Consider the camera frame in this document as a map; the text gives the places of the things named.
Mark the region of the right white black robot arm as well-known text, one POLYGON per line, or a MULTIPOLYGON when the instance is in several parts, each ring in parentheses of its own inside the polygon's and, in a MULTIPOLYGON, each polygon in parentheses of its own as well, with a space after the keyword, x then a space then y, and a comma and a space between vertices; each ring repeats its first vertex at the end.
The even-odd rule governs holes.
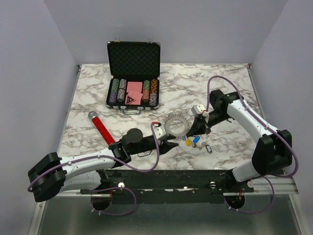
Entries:
POLYGON ((226 173, 225 187, 235 192, 243 182, 275 173, 292 163, 292 136, 288 130, 279 130, 262 119, 238 92, 224 94, 214 90, 209 95, 213 110, 195 105, 191 112, 194 122, 186 134, 188 137, 209 134, 211 128, 229 118, 237 121, 256 143, 251 160, 226 173))

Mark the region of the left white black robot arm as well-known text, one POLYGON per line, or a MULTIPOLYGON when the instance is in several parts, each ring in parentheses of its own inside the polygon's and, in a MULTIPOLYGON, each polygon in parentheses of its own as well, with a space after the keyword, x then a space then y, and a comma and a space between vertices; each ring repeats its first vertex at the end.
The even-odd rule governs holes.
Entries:
POLYGON ((90 172, 126 166, 139 172, 154 170, 160 156, 178 146, 173 142, 175 136, 166 132, 162 126, 152 126, 152 135, 144 137, 141 130, 130 129, 118 142, 109 147, 74 157, 60 157, 56 152, 44 156, 28 171, 30 184, 28 192, 33 193, 36 202, 43 202, 55 197, 62 191, 74 189, 94 189, 104 193, 109 186, 107 179, 101 176, 89 176, 90 172), (131 166, 131 156, 148 151, 156 151, 155 164, 147 169, 131 166))

